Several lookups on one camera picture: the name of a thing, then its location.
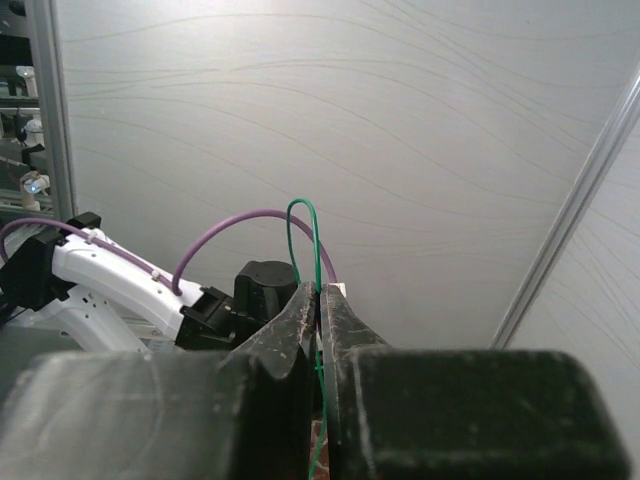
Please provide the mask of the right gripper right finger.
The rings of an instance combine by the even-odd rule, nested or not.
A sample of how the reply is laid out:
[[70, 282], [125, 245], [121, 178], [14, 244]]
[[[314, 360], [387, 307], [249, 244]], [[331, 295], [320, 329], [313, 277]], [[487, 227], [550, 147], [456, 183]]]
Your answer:
[[627, 479], [600, 391], [555, 350], [390, 346], [340, 289], [320, 297], [335, 479]]

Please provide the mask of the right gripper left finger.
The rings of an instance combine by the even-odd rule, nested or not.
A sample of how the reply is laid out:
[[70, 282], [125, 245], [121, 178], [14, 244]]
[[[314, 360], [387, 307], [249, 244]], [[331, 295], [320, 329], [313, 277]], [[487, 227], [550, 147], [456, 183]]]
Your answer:
[[1, 409], [5, 479], [303, 479], [318, 297], [231, 352], [60, 352]]

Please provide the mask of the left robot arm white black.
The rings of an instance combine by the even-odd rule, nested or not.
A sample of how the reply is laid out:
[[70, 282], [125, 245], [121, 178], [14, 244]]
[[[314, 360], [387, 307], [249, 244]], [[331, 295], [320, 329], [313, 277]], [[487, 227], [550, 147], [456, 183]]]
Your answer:
[[18, 219], [3, 227], [1, 237], [27, 225], [42, 229], [14, 253], [1, 253], [4, 298], [59, 319], [88, 351], [144, 350], [120, 308], [181, 349], [232, 350], [274, 319], [297, 289], [292, 266], [280, 261], [248, 262], [231, 295], [175, 279], [118, 246], [93, 212], [67, 222]]

